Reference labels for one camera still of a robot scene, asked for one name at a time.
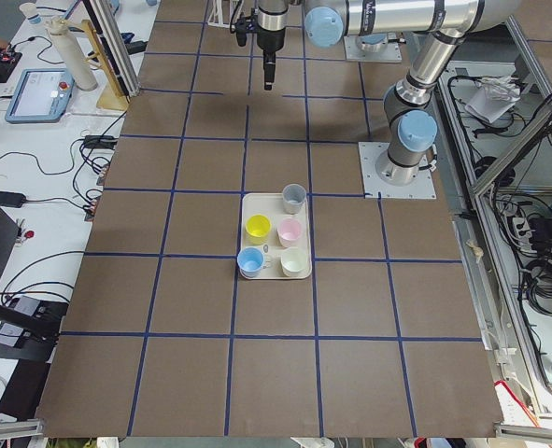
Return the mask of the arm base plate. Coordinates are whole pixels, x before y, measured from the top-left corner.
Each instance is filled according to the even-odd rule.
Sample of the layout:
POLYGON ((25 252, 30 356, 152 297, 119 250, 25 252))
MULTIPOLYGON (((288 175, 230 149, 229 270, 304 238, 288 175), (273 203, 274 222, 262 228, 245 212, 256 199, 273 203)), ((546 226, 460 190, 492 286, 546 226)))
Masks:
POLYGON ((387 142, 359 142, 364 196, 372 199, 435 200, 432 180, 435 170, 423 155, 409 168, 389 159, 387 142))
POLYGON ((394 33, 346 36, 344 43, 348 61, 400 63, 403 58, 401 38, 394 33))

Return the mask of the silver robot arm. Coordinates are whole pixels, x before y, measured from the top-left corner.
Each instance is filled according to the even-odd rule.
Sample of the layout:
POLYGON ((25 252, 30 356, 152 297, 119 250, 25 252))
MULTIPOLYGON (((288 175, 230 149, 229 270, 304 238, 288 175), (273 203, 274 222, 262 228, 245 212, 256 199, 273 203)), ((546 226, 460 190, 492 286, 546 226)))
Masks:
POLYGON ((389 127, 400 116, 427 107, 447 63, 472 32, 492 28, 513 14, 518 1, 301 1, 304 28, 313 45, 328 48, 342 37, 389 32, 425 33, 427 38, 405 78, 386 94, 389 127))

